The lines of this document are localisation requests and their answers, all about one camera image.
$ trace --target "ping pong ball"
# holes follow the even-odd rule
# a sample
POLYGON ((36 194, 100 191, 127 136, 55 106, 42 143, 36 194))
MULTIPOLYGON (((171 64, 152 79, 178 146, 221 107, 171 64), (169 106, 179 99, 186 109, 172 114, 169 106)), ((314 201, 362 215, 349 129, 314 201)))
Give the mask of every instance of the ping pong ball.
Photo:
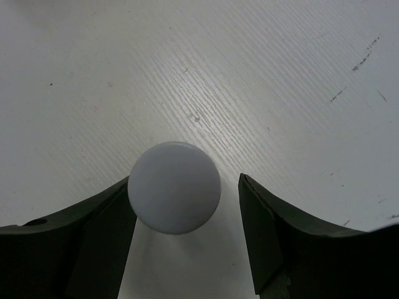
POLYGON ((182 142, 156 145, 142 154, 128 179, 137 217, 164 234, 185 234, 205 224, 218 207, 221 181, 212 159, 182 142))

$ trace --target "scratched white surface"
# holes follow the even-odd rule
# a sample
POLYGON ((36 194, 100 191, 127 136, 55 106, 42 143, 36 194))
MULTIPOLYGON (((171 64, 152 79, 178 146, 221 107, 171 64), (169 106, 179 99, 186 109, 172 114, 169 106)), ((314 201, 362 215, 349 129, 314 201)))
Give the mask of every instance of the scratched white surface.
POLYGON ((399 1, 0 0, 0 225, 208 152, 223 198, 180 237, 137 224, 120 298, 255 298, 237 182, 325 220, 399 218, 399 1))

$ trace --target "white table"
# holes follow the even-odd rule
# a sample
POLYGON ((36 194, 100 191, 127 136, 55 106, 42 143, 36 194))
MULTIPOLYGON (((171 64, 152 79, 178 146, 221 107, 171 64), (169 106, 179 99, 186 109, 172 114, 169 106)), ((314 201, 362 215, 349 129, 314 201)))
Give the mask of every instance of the white table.
POLYGON ((396 0, 0 0, 0 225, 203 148, 223 178, 183 236, 138 222, 120 298, 256 298, 237 182, 372 230, 399 218, 396 0))

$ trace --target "ball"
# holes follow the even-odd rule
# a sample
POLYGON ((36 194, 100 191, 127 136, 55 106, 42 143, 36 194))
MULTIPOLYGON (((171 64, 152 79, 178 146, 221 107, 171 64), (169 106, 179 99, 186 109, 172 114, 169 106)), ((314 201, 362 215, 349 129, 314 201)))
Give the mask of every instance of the ball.
POLYGON ((205 224, 218 207, 221 181, 212 159, 188 143, 166 142, 148 149, 128 179, 137 217, 164 234, 185 234, 205 224))

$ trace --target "white surface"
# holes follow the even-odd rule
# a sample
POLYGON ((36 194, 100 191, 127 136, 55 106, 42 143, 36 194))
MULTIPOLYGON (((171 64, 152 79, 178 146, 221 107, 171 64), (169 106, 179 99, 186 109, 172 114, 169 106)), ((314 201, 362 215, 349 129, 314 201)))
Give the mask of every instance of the white surface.
POLYGON ((220 205, 189 235, 138 223, 120 298, 255 298, 240 172, 337 224, 399 219, 398 12, 396 0, 0 0, 0 225, 188 141, 218 165, 220 205))
POLYGON ((212 159, 183 142, 153 146, 136 161, 129 175, 130 205, 140 221, 164 234, 187 234, 215 213, 221 180, 212 159))

